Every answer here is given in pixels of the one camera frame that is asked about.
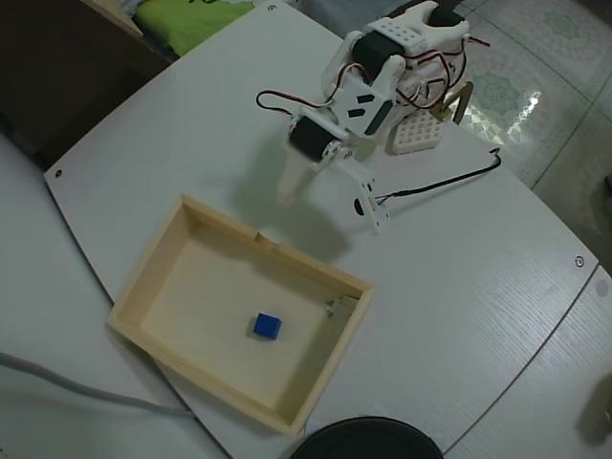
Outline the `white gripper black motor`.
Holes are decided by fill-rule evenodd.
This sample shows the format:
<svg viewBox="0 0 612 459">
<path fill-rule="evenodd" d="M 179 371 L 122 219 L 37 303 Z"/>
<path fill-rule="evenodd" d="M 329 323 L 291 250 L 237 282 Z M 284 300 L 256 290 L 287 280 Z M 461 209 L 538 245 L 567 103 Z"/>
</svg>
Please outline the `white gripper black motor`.
<svg viewBox="0 0 612 459">
<path fill-rule="evenodd" d="M 279 179 L 279 204 L 287 207 L 333 161 L 350 157 L 351 134 L 329 108 L 302 107 L 284 143 L 286 160 Z"/>
</svg>

